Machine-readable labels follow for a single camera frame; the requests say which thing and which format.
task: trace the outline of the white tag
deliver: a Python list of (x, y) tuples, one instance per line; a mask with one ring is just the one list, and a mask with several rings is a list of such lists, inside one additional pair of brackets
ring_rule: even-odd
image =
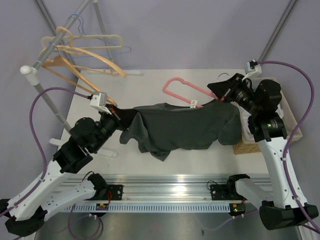
[(191, 104), (190, 104), (190, 108), (191, 109), (195, 109), (196, 108), (196, 105), (197, 105), (197, 100), (191, 100)]

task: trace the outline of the pink hanger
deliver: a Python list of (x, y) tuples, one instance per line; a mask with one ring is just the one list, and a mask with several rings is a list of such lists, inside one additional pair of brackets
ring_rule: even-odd
[[(179, 82), (182, 83), (183, 85), (187, 85), (187, 86), (189, 86), (189, 87), (191, 87), (191, 88), (193, 88), (193, 89), (196, 89), (196, 90), (204, 93), (205, 95), (208, 95), (208, 96), (210, 96), (210, 97), (212, 97), (212, 98), (214, 98), (214, 99), (218, 99), (217, 96), (216, 96), (212, 91), (207, 91), (207, 90), (205, 90), (205, 89), (203, 89), (203, 88), (201, 88), (201, 87), (199, 87), (199, 86), (197, 86), (197, 85), (194, 85), (194, 84), (191, 83), (191, 82), (188, 82), (188, 81), (183, 80), (181, 77), (175, 76), (175, 77), (170, 78), (170, 79), (164, 84), (164, 86), (163, 86), (163, 88), (162, 88), (162, 92), (164, 92), (165, 94), (168, 94), (168, 95), (170, 95), (170, 96), (172, 96), (172, 97), (174, 97), (174, 98), (176, 98), (176, 99), (180, 99), (181, 101), (184, 101), (184, 102), (186, 102), (186, 103), (188, 103), (188, 104), (191, 104), (191, 100), (189, 100), (189, 99), (187, 99), (187, 98), (185, 98), (185, 97), (183, 97), (183, 96), (181, 96), (181, 95), (179, 95), (179, 94), (176, 94), (176, 93), (174, 93), (174, 92), (172, 92), (172, 91), (167, 90), (167, 87), (168, 87), (169, 84), (172, 83), (173, 81), (179, 81)], [(199, 104), (197, 104), (197, 105), (195, 105), (195, 106), (196, 106), (197, 108), (202, 108), (202, 107), (203, 107), (202, 105), (199, 105)]]

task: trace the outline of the perforated metal strip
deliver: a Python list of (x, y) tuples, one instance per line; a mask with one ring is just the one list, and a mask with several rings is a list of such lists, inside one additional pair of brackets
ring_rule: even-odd
[[(77, 203), (75, 213), (229, 213), (228, 203), (111, 203), (108, 210), (96, 203)], [(71, 206), (62, 212), (69, 213)]]

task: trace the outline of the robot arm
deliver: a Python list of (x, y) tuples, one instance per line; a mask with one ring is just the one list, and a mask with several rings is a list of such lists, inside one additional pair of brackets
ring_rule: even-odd
[(319, 213), (316, 206), (308, 204), (299, 186), (289, 153), (286, 159), (283, 159), (288, 142), (287, 131), (284, 122), (276, 113), (282, 99), (281, 87), (277, 82), (265, 79), (253, 91), (247, 86), (246, 78), (247, 76), (237, 73), (227, 81), (211, 83), (208, 87), (221, 101), (236, 102), (251, 114), (248, 126), (265, 159), (273, 195), (255, 185), (245, 174), (230, 176), (227, 188), (232, 196), (243, 196), (259, 209), (261, 221), (268, 230), (300, 226), (308, 220), (291, 191), (283, 161), (286, 161), (290, 182), (304, 210), (311, 219), (316, 218)]
[[(106, 194), (108, 184), (97, 173), (91, 174), (87, 180), (72, 189), (52, 195), (56, 187), (93, 160), (90, 154), (96, 154), (116, 130), (125, 131), (135, 116), (136, 110), (124, 111), (113, 105), (106, 105), (106, 98), (104, 92), (93, 93), (90, 106), (99, 111), (100, 120), (95, 122), (84, 117), (75, 123), (70, 130), (70, 139), (53, 155), (42, 180), (41, 174), (14, 198), (0, 200), (0, 213), (13, 208), (5, 214), (9, 218), (5, 223), (9, 233), (20, 237), (28, 236), (66, 207), (87, 199), (99, 200)], [(15, 206), (39, 180), (41, 183), (34, 192)]]

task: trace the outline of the wicker basket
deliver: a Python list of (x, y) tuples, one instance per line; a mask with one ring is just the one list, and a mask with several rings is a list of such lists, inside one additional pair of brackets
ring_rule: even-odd
[[(271, 79), (275, 82), (278, 82), (274, 77), (255, 78), (255, 79), (252, 79), (252, 86), (255, 85), (257, 87), (258, 84), (264, 79)], [(283, 122), (289, 136), (292, 133), (293, 129), (296, 127), (297, 121), (282, 91), (281, 91), (281, 94), (282, 94), (281, 106), (283, 109)], [(242, 126), (244, 126), (245, 124), (243, 119), (241, 119), (241, 124)], [(300, 129), (298, 129), (292, 141), (293, 142), (298, 141), (300, 138), (302, 138), (302, 132)], [(240, 140), (237, 144), (233, 145), (233, 153), (235, 155), (238, 155), (238, 154), (252, 154), (252, 153), (259, 153), (259, 152), (261, 152), (260, 148), (258, 144), (255, 143), (253, 136), (252, 135), (250, 136), (248, 132), (244, 128), (242, 128), (242, 140)]]

